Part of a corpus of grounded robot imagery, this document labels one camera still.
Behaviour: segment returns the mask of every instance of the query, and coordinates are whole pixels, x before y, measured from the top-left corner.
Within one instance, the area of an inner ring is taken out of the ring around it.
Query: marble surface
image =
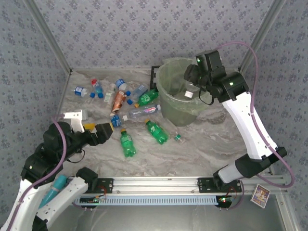
[[[63,100],[62,112],[86,109],[89,119],[85,123],[110,122],[110,109],[101,99],[82,99],[74,95],[76,86],[91,89],[91,78],[101,80],[106,90],[110,83],[123,78],[132,87],[140,82],[150,82],[150,71],[74,71]],[[121,112],[132,106],[125,103]],[[183,145],[174,140],[160,145],[145,128],[142,117],[127,121],[124,127],[132,136],[137,154],[125,158],[120,145],[120,129],[115,128],[111,138],[102,145],[87,146],[85,158],[78,164],[65,162],[62,173],[74,175],[78,169],[89,167],[100,177],[120,176],[211,176],[213,172],[246,153],[244,141],[231,116],[215,103],[203,111],[195,122],[181,127],[180,133],[187,141]],[[71,160],[80,159],[76,154]]]

